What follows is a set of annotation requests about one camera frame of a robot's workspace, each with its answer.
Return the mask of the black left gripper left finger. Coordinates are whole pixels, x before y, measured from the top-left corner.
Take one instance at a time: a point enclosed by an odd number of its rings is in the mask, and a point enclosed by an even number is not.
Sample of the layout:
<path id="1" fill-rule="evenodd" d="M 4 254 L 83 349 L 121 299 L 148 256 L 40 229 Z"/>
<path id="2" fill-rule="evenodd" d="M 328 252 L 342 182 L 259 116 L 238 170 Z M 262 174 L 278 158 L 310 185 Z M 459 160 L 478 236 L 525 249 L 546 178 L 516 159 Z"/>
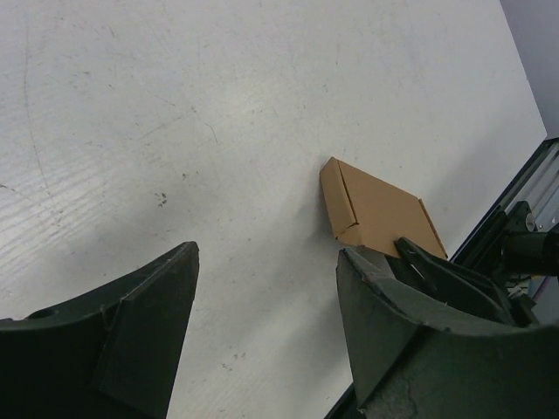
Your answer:
<path id="1" fill-rule="evenodd" d="M 73 299 L 1 322 L 4 418 L 164 418 L 195 298 L 186 242 Z"/>

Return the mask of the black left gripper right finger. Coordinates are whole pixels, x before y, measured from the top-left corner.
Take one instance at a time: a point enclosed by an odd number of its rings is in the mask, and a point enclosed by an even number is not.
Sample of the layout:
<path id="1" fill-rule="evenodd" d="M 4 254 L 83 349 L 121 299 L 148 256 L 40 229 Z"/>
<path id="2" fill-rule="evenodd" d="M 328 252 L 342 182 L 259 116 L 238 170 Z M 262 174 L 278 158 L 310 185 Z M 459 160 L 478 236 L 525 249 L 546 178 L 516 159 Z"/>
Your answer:
<path id="1" fill-rule="evenodd" d="M 557 325 L 520 328 L 463 313 L 350 248 L 339 253 L 336 281 L 368 418 L 557 417 Z"/>

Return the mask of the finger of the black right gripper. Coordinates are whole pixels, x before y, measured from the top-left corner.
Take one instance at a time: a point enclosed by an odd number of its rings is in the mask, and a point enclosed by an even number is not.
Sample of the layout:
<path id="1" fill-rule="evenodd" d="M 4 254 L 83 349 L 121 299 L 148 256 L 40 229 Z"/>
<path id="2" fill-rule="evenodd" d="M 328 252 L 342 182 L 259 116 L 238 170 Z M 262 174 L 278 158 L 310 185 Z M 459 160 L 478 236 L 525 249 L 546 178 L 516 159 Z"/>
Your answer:
<path id="1" fill-rule="evenodd" d="M 506 294 L 492 279 L 436 257 L 406 237 L 396 240 L 395 246 L 422 292 L 463 313 L 515 324 Z"/>

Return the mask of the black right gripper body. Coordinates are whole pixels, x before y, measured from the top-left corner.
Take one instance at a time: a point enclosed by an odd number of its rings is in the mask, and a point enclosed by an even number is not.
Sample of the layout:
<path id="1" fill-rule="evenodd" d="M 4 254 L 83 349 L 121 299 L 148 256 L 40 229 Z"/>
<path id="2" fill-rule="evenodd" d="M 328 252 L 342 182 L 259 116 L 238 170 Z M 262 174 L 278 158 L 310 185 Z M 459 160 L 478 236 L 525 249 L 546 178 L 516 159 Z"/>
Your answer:
<path id="1" fill-rule="evenodd" d="M 507 275 L 558 277 L 558 232 L 528 232 L 509 235 L 502 247 Z M 519 326 L 538 324 L 532 312 L 535 301 L 526 293 L 512 297 L 513 315 Z"/>

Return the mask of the brown cardboard paper box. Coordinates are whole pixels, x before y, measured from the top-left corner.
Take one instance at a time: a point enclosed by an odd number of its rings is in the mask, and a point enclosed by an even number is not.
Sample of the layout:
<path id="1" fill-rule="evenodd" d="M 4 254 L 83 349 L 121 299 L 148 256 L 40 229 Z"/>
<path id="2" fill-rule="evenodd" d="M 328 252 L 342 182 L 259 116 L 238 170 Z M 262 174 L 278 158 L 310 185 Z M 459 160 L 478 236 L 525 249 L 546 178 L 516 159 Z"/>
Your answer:
<path id="1" fill-rule="evenodd" d="M 333 236 L 341 243 L 397 258 L 395 242 L 406 237 L 432 255 L 447 258 L 419 197 L 334 157 L 321 169 L 320 181 Z"/>

